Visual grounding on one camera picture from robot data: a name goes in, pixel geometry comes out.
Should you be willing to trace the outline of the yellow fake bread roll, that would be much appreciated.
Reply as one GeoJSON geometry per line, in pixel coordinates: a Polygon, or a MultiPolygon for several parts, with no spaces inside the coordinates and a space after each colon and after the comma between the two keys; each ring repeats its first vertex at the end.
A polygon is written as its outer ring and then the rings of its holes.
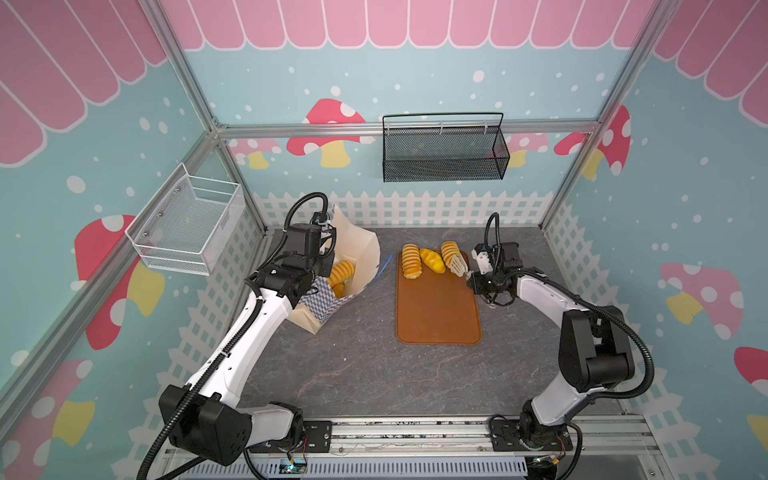
{"type": "Polygon", "coordinates": [[[458,248],[458,245],[454,241],[446,241],[441,245],[441,256],[446,267],[455,275],[463,276],[466,271],[466,265],[458,248]]]}

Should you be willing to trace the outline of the yellow fake croissant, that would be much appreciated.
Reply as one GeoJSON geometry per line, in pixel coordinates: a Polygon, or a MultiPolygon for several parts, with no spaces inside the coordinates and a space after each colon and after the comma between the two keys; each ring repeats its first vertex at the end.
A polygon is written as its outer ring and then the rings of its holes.
{"type": "Polygon", "coordinates": [[[422,262],[434,273],[444,274],[446,272],[446,265],[442,256],[436,251],[422,248],[420,250],[420,258],[422,262]]]}

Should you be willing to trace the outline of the checkered paper bag blue handles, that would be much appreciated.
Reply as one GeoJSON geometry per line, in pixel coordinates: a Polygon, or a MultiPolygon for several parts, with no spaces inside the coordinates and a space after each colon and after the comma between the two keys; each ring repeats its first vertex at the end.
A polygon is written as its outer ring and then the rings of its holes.
{"type": "Polygon", "coordinates": [[[305,295],[290,313],[288,320],[317,334],[326,322],[344,305],[358,296],[385,267],[377,235],[353,224],[335,206],[331,225],[337,240],[329,277],[318,276],[312,287],[315,293],[305,295]]]}

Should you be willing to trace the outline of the ridged yellow fake bread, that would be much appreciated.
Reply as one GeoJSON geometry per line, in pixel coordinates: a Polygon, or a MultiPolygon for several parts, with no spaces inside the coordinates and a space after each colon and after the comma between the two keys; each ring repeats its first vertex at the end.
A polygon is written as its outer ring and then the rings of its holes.
{"type": "Polygon", "coordinates": [[[405,279],[414,280],[422,274],[420,249],[415,244],[405,244],[401,251],[401,269],[405,279]]]}

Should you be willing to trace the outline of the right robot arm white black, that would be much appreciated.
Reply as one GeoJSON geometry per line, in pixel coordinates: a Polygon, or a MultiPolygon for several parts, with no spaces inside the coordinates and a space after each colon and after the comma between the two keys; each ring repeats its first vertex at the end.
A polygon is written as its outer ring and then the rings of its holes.
{"type": "Polygon", "coordinates": [[[525,302],[560,330],[557,375],[524,404],[512,424],[523,448],[561,446],[574,417],[596,400],[633,399],[650,389],[655,379],[651,351],[623,312],[595,305],[543,271],[524,267],[518,243],[501,240],[498,213],[488,218],[472,256],[478,268],[467,285],[475,295],[494,307],[525,302]]]}

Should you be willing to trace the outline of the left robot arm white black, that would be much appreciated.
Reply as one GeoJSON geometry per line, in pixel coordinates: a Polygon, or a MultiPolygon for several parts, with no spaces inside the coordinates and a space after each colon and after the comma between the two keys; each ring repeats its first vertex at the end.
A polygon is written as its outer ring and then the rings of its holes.
{"type": "Polygon", "coordinates": [[[316,293],[314,282],[331,273],[337,231],[322,192],[301,197],[288,211],[270,256],[244,280],[249,289],[235,324],[204,365],[182,386],[168,386],[159,400],[163,428],[142,460],[137,478],[148,477],[165,443],[194,454],[167,473],[172,479],[213,461],[228,466],[250,447],[270,443],[287,455],[306,440],[301,409],[271,402],[253,413],[238,404],[251,372],[277,327],[300,300],[316,293]]]}

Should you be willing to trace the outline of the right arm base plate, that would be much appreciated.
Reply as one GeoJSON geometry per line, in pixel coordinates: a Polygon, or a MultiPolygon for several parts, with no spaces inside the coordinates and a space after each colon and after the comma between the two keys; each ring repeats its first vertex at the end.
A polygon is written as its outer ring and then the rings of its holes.
{"type": "Polygon", "coordinates": [[[545,426],[525,416],[507,418],[494,415],[487,422],[490,441],[495,452],[555,452],[573,450],[566,425],[545,426]]]}

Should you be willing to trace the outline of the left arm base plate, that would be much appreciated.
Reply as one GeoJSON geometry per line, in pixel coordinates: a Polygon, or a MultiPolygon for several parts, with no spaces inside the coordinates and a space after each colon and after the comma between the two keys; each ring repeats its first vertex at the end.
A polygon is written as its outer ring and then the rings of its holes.
{"type": "Polygon", "coordinates": [[[250,453],[275,453],[301,456],[303,453],[328,453],[330,451],[333,423],[331,421],[303,421],[292,426],[287,437],[264,441],[248,448],[250,453]]]}

